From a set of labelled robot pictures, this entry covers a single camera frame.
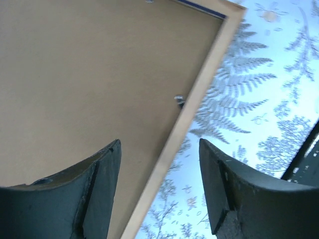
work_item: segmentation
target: wooden frame edge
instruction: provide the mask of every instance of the wooden frame edge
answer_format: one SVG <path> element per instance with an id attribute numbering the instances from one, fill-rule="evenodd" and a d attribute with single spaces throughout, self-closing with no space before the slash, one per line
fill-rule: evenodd
<path id="1" fill-rule="evenodd" d="M 227 0 L 176 0 L 187 5 L 194 3 L 207 9 L 214 10 L 226 16 L 222 26 L 207 54 L 204 64 L 188 95 L 185 105 L 165 143 L 159 159 L 153 168 L 146 186 L 136 204 L 134 211 L 122 233 L 121 239 L 134 239 L 152 202 L 165 178 L 177 151 L 182 144 L 189 126 L 200 106 L 202 99 L 214 79 L 215 72 L 230 45 L 234 34 L 245 14 L 246 8 Z"/>

